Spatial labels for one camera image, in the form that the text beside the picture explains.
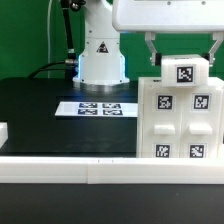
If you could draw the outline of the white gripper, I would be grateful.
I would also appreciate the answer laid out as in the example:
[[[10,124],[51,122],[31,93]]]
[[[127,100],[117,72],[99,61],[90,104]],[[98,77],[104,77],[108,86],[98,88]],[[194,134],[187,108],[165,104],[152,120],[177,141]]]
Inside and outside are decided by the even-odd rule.
[[[153,66],[160,66],[162,59],[153,44],[155,33],[213,32],[213,45],[202,54],[213,66],[224,42],[224,0],[114,0],[112,23],[120,32],[146,32]]]

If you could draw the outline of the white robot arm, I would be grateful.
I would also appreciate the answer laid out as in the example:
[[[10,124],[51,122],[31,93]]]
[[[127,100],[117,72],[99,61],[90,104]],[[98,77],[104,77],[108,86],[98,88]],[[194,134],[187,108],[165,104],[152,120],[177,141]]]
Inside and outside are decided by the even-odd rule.
[[[165,58],[153,45],[158,33],[209,33],[215,41],[202,58],[208,64],[224,41],[224,0],[61,0],[64,10],[85,10],[85,48],[73,83],[110,87],[129,82],[120,52],[120,34],[142,32],[151,64]]]

